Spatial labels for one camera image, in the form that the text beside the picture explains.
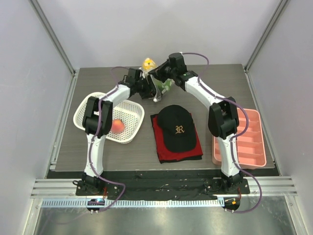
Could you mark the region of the clear zip top bag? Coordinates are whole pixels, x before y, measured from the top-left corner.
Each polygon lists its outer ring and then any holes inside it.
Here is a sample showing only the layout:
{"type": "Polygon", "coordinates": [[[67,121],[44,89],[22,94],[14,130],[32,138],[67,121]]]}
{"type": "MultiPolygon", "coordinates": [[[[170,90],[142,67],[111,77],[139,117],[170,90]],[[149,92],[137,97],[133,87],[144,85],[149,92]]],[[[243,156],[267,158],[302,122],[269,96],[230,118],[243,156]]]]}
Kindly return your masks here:
{"type": "MultiPolygon", "coordinates": [[[[150,72],[152,69],[155,69],[157,67],[157,64],[150,58],[146,58],[144,62],[142,63],[141,70],[143,71],[143,77],[148,78],[148,72],[150,72]]],[[[156,94],[152,95],[152,100],[154,102],[161,101],[162,97],[169,92],[171,87],[174,85],[173,79],[167,79],[165,82],[161,82],[154,78],[151,75],[152,82],[154,84],[154,88],[156,89],[156,94]]]]}

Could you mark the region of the fake red peach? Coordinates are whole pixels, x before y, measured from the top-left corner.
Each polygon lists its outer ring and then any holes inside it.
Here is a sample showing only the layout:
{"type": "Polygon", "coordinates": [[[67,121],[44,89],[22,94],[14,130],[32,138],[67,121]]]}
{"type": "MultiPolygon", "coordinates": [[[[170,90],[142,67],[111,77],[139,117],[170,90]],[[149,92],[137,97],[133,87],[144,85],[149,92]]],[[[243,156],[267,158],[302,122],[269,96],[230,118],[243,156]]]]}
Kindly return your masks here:
{"type": "Polygon", "coordinates": [[[125,125],[122,120],[120,119],[114,119],[112,121],[112,127],[111,127],[111,132],[115,134],[122,133],[125,129],[125,125]]]}

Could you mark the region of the fake green cabbage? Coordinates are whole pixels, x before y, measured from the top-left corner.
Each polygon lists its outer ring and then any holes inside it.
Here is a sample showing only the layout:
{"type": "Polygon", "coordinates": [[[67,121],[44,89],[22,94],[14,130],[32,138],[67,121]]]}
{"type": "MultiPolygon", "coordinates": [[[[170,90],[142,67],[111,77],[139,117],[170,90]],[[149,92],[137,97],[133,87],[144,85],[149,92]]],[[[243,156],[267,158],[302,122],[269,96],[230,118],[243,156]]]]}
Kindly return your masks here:
{"type": "Polygon", "coordinates": [[[161,82],[158,80],[155,80],[156,87],[158,90],[162,93],[165,94],[168,92],[171,88],[171,86],[175,83],[173,79],[167,79],[165,82],[161,82]]]}

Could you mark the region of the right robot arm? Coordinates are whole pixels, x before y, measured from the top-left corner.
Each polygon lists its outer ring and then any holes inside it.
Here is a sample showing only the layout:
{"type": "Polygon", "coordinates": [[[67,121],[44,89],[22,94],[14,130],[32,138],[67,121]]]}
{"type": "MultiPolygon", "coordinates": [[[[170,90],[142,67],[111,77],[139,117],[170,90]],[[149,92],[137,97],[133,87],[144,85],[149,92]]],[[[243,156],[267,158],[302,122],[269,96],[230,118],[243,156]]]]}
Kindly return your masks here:
{"type": "Polygon", "coordinates": [[[221,188],[226,193],[236,191],[243,181],[243,173],[237,155],[239,117],[235,100],[218,94],[202,81],[200,75],[189,70],[181,52],[170,54],[163,64],[147,74],[161,82],[174,80],[177,86],[192,94],[208,109],[208,128],[218,140],[222,157],[221,188]]]}

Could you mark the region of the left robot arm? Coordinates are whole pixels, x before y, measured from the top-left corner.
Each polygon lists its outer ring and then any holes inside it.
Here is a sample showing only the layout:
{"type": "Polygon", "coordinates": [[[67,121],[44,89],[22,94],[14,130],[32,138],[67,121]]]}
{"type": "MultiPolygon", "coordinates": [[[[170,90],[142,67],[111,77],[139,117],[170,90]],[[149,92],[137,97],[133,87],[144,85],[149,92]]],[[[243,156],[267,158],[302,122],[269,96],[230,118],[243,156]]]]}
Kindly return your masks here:
{"type": "Polygon", "coordinates": [[[88,139],[87,163],[79,181],[78,189],[93,195],[100,195],[106,183],[103,174],[103,152],[107,134],[112,127],[113,108],[129,97],[139,94],[141,98],[151,98],[157,89],[150,75],[140,69],[128,69],[128,74],[101,98],[87,99],[82,125],[88,139]]]}

